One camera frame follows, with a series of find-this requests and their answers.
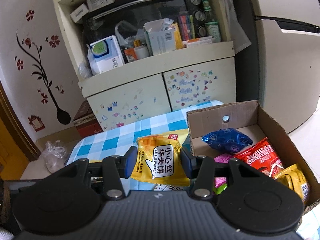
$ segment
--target brown box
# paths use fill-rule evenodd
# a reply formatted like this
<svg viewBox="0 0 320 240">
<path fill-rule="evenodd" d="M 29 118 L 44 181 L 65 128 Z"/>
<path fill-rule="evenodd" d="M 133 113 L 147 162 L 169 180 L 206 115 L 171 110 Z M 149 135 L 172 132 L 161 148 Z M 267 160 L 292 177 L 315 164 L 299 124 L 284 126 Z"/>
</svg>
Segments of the brown box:
<svg viewBox="0 0 320 240">
<path fill-rule="evenodd" d="M 222 118 L 229 117 L 228 122 Z M 248 135 L 253 144 L 268 137 L 269 141 L 282 160 L 285 168 L 298 163 L 310 185 L 307 206 L 313 206 L 320 199 L 320 184 L 305 162 L 285 130 L 272 119 L 259 105 L 258 101 L 231 103 L 221 106 L 198 109 L 187 113 L 190 148 L 194 156 L 206 155 L 212 158 L 220 155 L 202 136 L 219 129 L 235 128 Z"/>
<path fill-rule="evenodd" d="M 87 100 L 81 104 L 73 124 L 82 138 L 103 132 Z"/>
</svg>

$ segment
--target green bottle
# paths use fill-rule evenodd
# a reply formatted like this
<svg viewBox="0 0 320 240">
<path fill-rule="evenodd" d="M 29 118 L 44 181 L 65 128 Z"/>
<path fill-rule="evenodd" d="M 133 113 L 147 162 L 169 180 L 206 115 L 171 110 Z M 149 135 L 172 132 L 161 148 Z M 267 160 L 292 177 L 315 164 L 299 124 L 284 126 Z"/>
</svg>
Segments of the green bottle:
<svg viewBox="0 0 320 240">
<path fill-rule="evenodd" d="M 221 35 L 220 35 L 219 25 L 218 25 L 218 22 L 214 19 L 209 0 L 202 0 L 202 4 L 204 7 L 204 13 L 206 16 L 204 25 L 207 28 L 208 36 L 211 36 L 213 38 L 213 42 L 220 42 Z"/>
</svg>

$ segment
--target cabinet door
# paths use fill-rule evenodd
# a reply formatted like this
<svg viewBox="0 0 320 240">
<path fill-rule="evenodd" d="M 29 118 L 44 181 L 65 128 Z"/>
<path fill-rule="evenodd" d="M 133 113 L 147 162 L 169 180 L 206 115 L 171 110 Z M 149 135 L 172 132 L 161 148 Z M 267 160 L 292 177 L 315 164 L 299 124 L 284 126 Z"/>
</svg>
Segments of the cabinet door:
<svg viewBox="0 0 320 240">
<path fill-rule="evenodd" d="M 211 100 L 236 101 L 233 57 L 168 71 L 164 80 L 173 111 Z"/>
<path fill-rule="evenodd" d="M 171 111 L 161 74 L 88 97 L 104 131 Z"/>
</svg>

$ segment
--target red snack package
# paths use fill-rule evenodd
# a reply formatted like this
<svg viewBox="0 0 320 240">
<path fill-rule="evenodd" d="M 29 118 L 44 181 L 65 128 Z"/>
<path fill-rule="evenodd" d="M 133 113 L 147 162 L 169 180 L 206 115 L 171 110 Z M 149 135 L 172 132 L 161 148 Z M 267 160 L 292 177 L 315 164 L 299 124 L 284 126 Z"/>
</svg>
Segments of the red snack package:
<svg viewBox="0 0 320 240">
<path fill-rule="evenodd" d="M 256 145 L 237 153 L 234 157 L 269 177 L 274 177 L 283 169 L 281 160 L 268 142 L 268 138 L 262 139 Z"/>
</svg>

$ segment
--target door frame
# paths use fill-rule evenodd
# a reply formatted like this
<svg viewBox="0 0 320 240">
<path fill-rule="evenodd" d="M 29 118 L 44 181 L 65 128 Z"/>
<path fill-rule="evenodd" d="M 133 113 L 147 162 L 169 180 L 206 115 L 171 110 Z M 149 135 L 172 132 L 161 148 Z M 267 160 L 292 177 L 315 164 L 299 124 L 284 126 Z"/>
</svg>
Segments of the door frame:
<svg viewBox="0 0 320 240">
<path fill-rule="evenodd" d="M 4 88 L 0 82 L 0 118 L 14 139 L 15 143 L 25 154 L 29 161 L 35 161 L 39 158 L 41 152 L 35 143 L 31 140 L 26 130 L 23 128 L 17 115 L 15 114 Z"/>
</svg>

